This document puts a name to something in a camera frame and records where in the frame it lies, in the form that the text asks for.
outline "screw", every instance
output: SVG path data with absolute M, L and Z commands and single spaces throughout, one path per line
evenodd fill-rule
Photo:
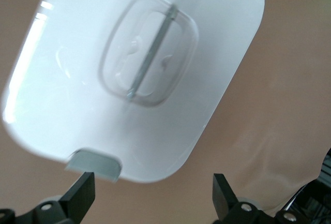
M 46 211 L 46 210 L 49 210 L 51 207 L 52 207 L 52 204 L 48 203 L 48 204 L 41 206 L 41 210 Z
M 242 210 L 250 212 L 250 211 L 252 211 L 252 207 L 250 205 L 246 204 L 246 203 L 243 203 L 242 204 Z
M 284 218 L 286 220 L 289 220 L 289 221 L 296 221 L 296 217 L 295 215 L 291 214 L 291 213 L 285 213 L 284 215 Z

